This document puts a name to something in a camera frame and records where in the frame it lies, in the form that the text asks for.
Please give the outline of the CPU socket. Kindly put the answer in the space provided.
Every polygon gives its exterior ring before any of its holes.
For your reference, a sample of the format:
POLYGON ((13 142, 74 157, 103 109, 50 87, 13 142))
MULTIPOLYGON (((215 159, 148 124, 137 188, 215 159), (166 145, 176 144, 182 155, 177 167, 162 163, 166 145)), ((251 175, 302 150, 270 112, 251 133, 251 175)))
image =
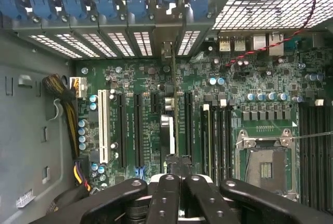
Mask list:
POLYGON ((240 129, 236 134, 234 178, 297 201, 297 154, 292 130, 272 134, 240 129))

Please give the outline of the thin metal locking lever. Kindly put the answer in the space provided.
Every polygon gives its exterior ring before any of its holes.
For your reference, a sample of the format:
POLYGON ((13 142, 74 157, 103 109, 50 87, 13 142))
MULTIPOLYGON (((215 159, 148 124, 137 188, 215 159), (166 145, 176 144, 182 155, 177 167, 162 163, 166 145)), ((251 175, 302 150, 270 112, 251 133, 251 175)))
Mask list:
POLYGON ((307 134, 307 135, 302 135, 302 136, 282 136, 280 139, 291 141, 291 140, 308 139, 308 138, 328 136, 328 135, 333 135, 333 131, 316 133, 316 134, 307 134))

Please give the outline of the white expansion slot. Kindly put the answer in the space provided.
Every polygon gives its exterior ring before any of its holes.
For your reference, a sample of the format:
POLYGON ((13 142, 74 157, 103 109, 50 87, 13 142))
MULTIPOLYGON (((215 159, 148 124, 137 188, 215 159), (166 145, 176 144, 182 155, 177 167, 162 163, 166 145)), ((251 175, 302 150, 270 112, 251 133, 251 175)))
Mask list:
POLYGON ((99 162, 111 160, 109 91, 98 90, 99 162))

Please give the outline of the grey power supply unit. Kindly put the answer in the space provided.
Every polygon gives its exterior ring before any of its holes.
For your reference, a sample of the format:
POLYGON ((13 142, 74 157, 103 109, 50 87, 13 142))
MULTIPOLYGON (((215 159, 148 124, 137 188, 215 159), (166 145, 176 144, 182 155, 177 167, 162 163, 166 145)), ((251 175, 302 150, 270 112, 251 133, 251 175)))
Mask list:
POLYGON ((39 72, 0 66, 0 224, 44 216, 74 183, 65 115, 42 79, 39 72))

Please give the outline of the open black PC case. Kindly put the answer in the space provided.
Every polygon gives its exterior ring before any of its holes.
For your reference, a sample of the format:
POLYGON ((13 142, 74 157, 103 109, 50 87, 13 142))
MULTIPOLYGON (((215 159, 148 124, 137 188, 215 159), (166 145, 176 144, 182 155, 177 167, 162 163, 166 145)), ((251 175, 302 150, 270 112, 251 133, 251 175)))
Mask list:
MULTIPOLYGON (((333 35, 333 0, 0 0, 0 66, 43 74, 45 92, 62 106, 72 156, 73 185, 26 224, 84 224, 97 210, 147 195, 149 182, 136 177, 95 194, 78 180, 84 173, 77 164, 79 94, 71 78, 80 61, 159 59, 153 39, 158 2, 178 7, 176 58, 195 56, 204 42, 219 38, 255 37, 236 56, 242 59, 300 35, 333 35)), ((180 179, 178 224, 206 224, 187 209, 186 176, 180 179)))

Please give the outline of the short black expansion slot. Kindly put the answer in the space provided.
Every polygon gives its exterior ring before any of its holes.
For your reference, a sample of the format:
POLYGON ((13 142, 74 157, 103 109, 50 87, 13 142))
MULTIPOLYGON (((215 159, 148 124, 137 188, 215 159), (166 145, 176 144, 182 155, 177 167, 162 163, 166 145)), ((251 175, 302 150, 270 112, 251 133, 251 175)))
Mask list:
POLYGON ((153 114, 158 114, 159 113, 159 94, 151 93, 150 101, 151 101, 151 112, 153 114))

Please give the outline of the green Dell motherboard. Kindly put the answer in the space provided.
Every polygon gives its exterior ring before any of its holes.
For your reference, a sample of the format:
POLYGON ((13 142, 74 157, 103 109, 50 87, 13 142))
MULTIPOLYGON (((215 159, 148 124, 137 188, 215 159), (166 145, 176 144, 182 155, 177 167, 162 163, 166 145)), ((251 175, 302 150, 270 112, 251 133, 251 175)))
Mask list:
MULTIPOLYGON (((215 185, 234 178, 237 131, 292 136, 333 131, 333 35, 304 34, 268 51, 236 56, 255 37, 208 40, 192 57, 176 58, 178 154, 186 155, 184 94, 193 98, 192 173, 215 185)), ((85 183, 91 194, 135 174, 134 94, 142 95, 144 181, 160 174, 160 96, 164 90, 160 59, 86 60, 75 66, 78 143, 85 183), (99 162, 98 90, 109 91, 111 160, 99 162), (151 93, 159 94, 159 113, 151 112, 151 93), (126 160, 119 164, 117 95, 126 100, 126 160)), ((300 202, 333 212, 333 135, 294 140, 300 202)))

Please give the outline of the long black expansion slot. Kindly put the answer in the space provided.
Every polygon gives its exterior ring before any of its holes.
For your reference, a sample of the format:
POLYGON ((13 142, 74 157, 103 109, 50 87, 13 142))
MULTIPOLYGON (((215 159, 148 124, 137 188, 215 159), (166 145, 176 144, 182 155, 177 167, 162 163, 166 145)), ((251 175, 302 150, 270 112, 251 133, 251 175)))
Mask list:
POLYGON ((193 98, 191 92, 184 94, 186 155, 193 157, 193 98))
POLYGON ((143 109, 142 95, 134 94, 134 142, 135 142, 135 174, 145 178, 145 162, 143 151, 143 109))
POLYGON ((119 125, 119 164, 121 168, 127 166, 126 160, 126 100, 124 94, 117 95, 118 102, 118 125, 119 125))

